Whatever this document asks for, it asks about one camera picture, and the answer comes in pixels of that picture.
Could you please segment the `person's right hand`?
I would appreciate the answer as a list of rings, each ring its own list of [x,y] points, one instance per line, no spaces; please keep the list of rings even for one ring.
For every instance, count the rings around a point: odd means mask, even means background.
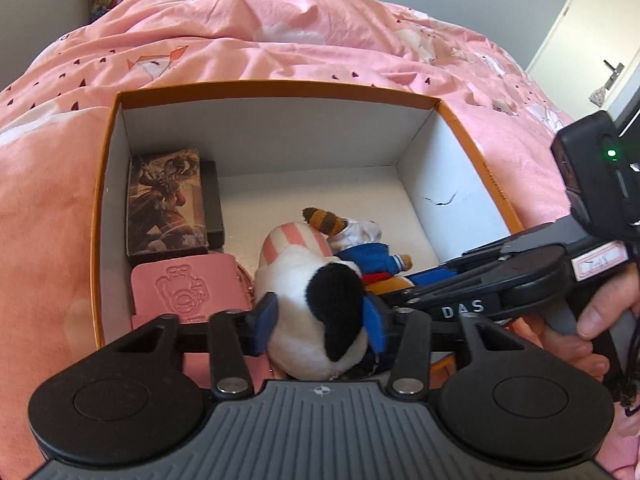
[[[536,314],[519,318],[511,330],[602,382],[610,362],[593,351],[592,341],[627,311],[638,318],[639,270],[635,263],[629,263],[596,291],[579,315],[576,335],[563,336],[555,332]]]

